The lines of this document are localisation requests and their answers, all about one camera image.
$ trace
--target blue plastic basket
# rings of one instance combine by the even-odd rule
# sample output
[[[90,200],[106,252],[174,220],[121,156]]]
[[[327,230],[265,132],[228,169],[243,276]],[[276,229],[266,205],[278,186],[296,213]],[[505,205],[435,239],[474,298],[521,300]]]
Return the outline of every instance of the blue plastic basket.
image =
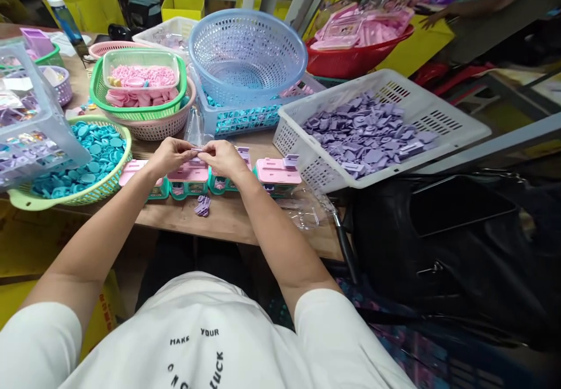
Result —
[[[249,9],[204,17],[191,31],[189,54],[207,94],[229,106],[270,100],[296,84],[308,62],[290,26]]]

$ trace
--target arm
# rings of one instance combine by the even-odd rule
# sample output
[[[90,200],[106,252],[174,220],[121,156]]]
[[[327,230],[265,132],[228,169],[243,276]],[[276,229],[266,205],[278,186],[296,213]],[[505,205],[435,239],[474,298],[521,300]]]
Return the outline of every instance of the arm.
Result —
[[[437,13],[425,18],[423,28],[425,30],[433,27],[438,20],[449,15],[460,16],[463,18],[476,18],[481,15],[487,15],[498,12],[515,0],[472,0],[467,2],[453,2]]]
[[[85,223],[63,248],[20,309],[55,301],[72,309],[85,331],[109,269],[155,182],[196,155],[192,146],[166,138],[148,164]]]
[[[325,288],[341,292],[317,253],[247,169],[234,146],[226,141],[212,141],[203,150],[210,154],[201,153],[199,158],[236,183],[292,317],[298,299],[307,291]]]

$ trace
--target red plastic bowl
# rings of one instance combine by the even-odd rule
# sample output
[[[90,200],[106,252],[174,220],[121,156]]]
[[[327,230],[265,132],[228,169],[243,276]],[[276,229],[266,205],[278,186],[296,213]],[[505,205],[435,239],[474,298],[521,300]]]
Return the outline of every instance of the red plastic bowl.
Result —
[[[326,78],[355,79],[361,77],[376,68],[401,41],[409,38],[414,31],[415,27],[409,24],[405,32],[394,40],[344,50],[313,50],[310,45],[316,40],[311,39],[306,43],[308,48],[306,71],[317,77]]]

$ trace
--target pink plastic basket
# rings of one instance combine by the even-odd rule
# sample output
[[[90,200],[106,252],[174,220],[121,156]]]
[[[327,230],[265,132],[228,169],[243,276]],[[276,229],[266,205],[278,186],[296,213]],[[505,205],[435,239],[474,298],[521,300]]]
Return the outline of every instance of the pink plastic basket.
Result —
[[[161,141],[168,136],[178,134],[185,127],[189,109],[195,102],[196,94],[195,84],[187,77],[187,95],[190,96],[189,102],[183,106],[180,111],[171,116],[155,120],[132,121],[114,117],[111,113],[106,111],[103,112],[111,121],[128,127],[136,139],[141,141]]]
[[[51,68],[53,69],[55,72],[62,74],[64,76],[63,81],[58,84],[56,87],[54,87],[54,89],[57,91],[57,96],[58,96],[58,104],[60,104],[61,107],[64,107],[65,105],[67,105],[70,100],[72,100],[72,88],[70,87],[70,74],[68,73],[68,71],[64,68],[58,67],[58,66],[39,66],[39,69],[41,69],[41,72],[43,72],[45,69],[47,68]],[[27,76],[27,73],[25,70],[20,70],[17,72],[14,72],[13,74],[9,74],[7,77],[8,78],[25,78]]]
[[[91,45],[89,48],[89,54],[96,59],[101,59],[101,57],[110,50],[131,47],[148,46],[146,46],[145,44],[135,43],[133,41],[102,41],[101,43],[95,43]]]

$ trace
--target green plastic basket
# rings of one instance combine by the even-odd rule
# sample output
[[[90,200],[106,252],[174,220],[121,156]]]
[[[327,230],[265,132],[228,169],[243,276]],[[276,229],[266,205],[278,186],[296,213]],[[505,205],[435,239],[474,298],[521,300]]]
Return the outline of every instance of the green plastic basket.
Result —
[[[121,49],[119,51],[127,51],[130,49]],[[179,65],[179,84],[177,90],[179,94],[175,99],[169,103],[161,106],[152,107],[114,107],[107,102],[105,96],[107,95],[108,87],[103,80],[103,57],[100,58],[93,68],[92,80],[89,83],[89,96],[93,103],[111,115],[119,119],[141,121],[141,120],[156,120],[163,117],[171,116],[181,110],[181,99],[187,93],[187,71],[185,62],[181,57],[176,56]]]
[[[36,59],[35,64],[40,66],[55,65],[55,66],[60,66],[61,68],[66,68],[64,66],[63,58],[60,56],[60,47],[56,43],[53,43],[53,46],[54,46],[54,50],[48,55]],[[0,71],[5,69],[13,70],[14,68],[16,67],[0,65]]]
[[[117,132],[119,132],[121,138],[127,141],[127,147],[125,148],[123,157],[119,163],[103,180],[100,180],[81,192],[62,198],[45,199],[31,192],[32,183],[24,183],[17,189],[8,190],[10,202],[13,206],[26,211],[43,211],[45,209],[52,208],[57,204],[68,206],[89,205],[107,198],[120,189],[119,176],[121,175],[121,169],[125,163],[129,162],[133,158],[133,154],[131,152],[133,141],[130,136],[129,129],[110,121],[104,116],[78,116],[70,119],[68,122],[69,124],[75,124],[79,121],[99,126],[113,126]]]

